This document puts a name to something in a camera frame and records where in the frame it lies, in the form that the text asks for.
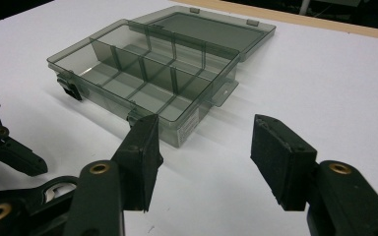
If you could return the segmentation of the smoky clear plastic storage box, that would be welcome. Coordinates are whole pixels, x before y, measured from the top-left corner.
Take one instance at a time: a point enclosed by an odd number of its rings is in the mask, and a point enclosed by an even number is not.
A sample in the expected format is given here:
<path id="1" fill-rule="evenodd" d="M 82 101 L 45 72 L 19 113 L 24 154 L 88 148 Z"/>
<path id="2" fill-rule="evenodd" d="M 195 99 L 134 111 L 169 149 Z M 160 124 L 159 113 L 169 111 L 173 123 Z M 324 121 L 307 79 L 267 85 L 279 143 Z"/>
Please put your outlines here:
<path id="1" fill-rule="evenodd" d="M 275 26 L 172 6 L 119 20 L 48 58 L 58 84 L 136 123 L 155 114 L 159 137 L 181 147 L 238 82 L 238 64 L 275 33 Z"/>

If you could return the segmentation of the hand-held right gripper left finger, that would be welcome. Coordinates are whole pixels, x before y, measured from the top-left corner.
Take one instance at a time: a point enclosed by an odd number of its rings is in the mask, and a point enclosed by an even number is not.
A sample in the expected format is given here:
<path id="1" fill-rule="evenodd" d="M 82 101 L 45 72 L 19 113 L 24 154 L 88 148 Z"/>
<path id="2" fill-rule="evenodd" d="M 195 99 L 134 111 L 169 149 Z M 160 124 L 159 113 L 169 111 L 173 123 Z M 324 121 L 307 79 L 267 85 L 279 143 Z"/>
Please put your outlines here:
<path id="1" fill-rule="evenodd" d="M 163 164 L 159 151 L 158 116 L 139 119 L 111 160 L 119 169 L 123 209 L 148 211 L 158 169 Z"/>

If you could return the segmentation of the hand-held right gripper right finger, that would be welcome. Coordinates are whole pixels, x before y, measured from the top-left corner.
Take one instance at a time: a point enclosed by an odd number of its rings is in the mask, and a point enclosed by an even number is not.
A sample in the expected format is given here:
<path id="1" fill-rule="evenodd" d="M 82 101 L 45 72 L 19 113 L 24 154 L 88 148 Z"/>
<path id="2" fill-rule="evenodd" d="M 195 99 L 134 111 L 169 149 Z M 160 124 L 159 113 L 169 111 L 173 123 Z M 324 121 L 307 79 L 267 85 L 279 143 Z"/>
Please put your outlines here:
<path id="1" fill-rule="evenodd" d="M 277 118 L 256 114 L 250 157 L 286 211 L 303 211 L 317 150 Z"/>

